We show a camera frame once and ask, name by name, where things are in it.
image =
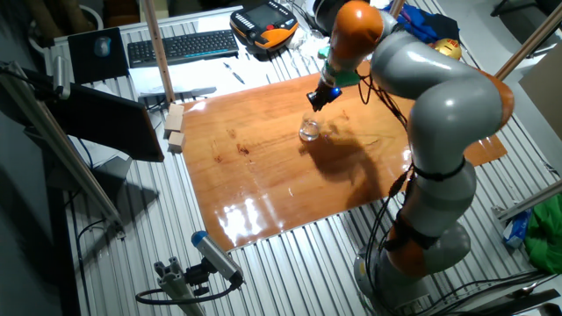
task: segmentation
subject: monitor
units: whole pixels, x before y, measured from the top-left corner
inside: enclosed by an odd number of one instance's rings
[[[35,84],[53,88],[52,76],[24,71]],[[135,160],[164,160],[143,104],[71,83],[67,100],[46,101],[46,105],[66,134],[118,149]],[[31,125],[19,108],[4,104],[0,110],[24,126]]]

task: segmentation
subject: metal pole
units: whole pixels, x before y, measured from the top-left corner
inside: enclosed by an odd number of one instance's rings
[[[550,16],[537,28],[537,30],[523,43],[517,53],[513,54],[495,74],[495,77],[504,80],[512,71],[519,65],[519,63],[527,56],[533,49],[535,49],[562,21],[562,3],[551,13]]]
[[[505,222],[508,219],[511,219],[515,215],[519,214],[520,212],[528,210],[530,207],[542,203],[547,199],[559,194],[560,192],[562,192],[562,180],[558,180],[557,182],[549,185],[547,188],[533,194],[532,197],[527,197],[510,209],[501,212],[500,214],[498,214],[498,220],[500,222]]]
[[[394,18],[397,18],[400,15],[405,2],[406,0],[394,0],[393,6],[390,7],[390,15],[392,15]]]
[[[12,63],[8,69],[14,74],[25,77],[24,71],[17,63]],[[121,217],[112,201],[107,197],[96,178],[78,156],[76,149],[70,144],[67,135],[62,131],[56,119],[54,119],[51,111],[43,102],[35,98],[29,84],[10,75],[0,75],[0,83],[45,138],[47,144],[75,177],[88,197],[100,207],[105,217],[112,224],[122,226]]]

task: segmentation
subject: wooden pole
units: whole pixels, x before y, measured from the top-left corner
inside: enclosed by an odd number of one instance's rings
[[[174,89],[172,88],[172,81],[169,78],[168,62],[166,61],[166,52],[164,51],[162,36],[160,35],[158,20],[156,19],[155,3],[153,0],[142,0],[142,8],[147,18],[148,32],[152,40],[152,47],[155,49],[156,61],[160,69],[160,77],[162,78],[162,84],[166,91],[166,100],[172,103],[176,98],[174,96]]]

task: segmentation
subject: slotted aluminum surface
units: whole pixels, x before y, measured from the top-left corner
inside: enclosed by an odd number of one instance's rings
[[[410,3],[425,11],[440,12],[432,0]],[[236,9],[160,21],[162,35],[167,38],[194,33],[200,18],[228,15]],[[122,27],[121,32],[125,47],[130,42],[150,40],[148,29],[143,25]],[[316,59],[307,64],[291,51],[270,54],[269,61],[259,62],[245,54],[242,44],[239,43],[239,47],[240,59],[247,62],[248,67],[262,68],[269,83],[317,73],[322,65]],[[51,61],[56,55],[70,60],[65,39],[58,39],[46,53],[49,75]],[[464,50],[463,54],[463,62],[478,66],[469,52]],[[130,77],[104,82],[117,95],[137,100]],[[154,121],[164,119],[167,113],[157,112],[155,115]],[[66,210],[82,315],[182,314],[176,306],[142,305],[134,300],[135,293],[157,288],[154,262],[177,256],[184,268],[199,264],[201,255],[191,245],[190,237],[193,232],[205,229],[184,158],[181,154],[166,151],[163,124],[156,123],[155,126],[165,160],[163,163],[133,162],[117,200],[125,224],[125,239],[117,239],[111,228],[102,225],[86,232],[79,242],[83,255],[81,269],[76,236],[89,223],[100,219],[101,213],[83,195],[76,197]],[[521,251],[510,254],[504,248],[502,229],[491,209],[496,205],[507,209],[515,201],[554,183],[557,177],[545,169],[536,144],[524,127],[517,124],[516,117],[498,132],[498,136],[508,154],[476,168],[476,197],[460,220],[471,235],[472,251],[453,268],[424,279],[429,296],[421,300],[422,307],[429,306],[461,284],[507,277],[532,269],[526,254]],[[390,203],[390,214],[384,218],[382,226],[385,231],[389,229],[391,216],[398,211],[402,198],[398,196]],[[231,251],[230,255],[244,271],[246,284],[241,291],[204,303],[206,314],[371,314],[370,303],[355,284],[352,264],[357,251],[369,238],[373,211],[379,207],[380,202],[364,205]],[[219,276],[212,276],[209,286],[212,293],[227,288]],[[475,290],[474,286],[469,287],[458,295]]]

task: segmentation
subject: black screen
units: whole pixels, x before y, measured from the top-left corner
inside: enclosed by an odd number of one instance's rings
[[[279,11],[269,7],[269,5],[260,5],[257,8],[246,12],[249,21],[257,27],[264,29],[267,25],[274,25],[283,21],[285,16]]]
[[[53,77],[24,71],[32,81],[53,88]],[[68,100],[48,102],[47,107],[69,135],[118,149],[135,160],[164,159],[143,104],[71,83]]]

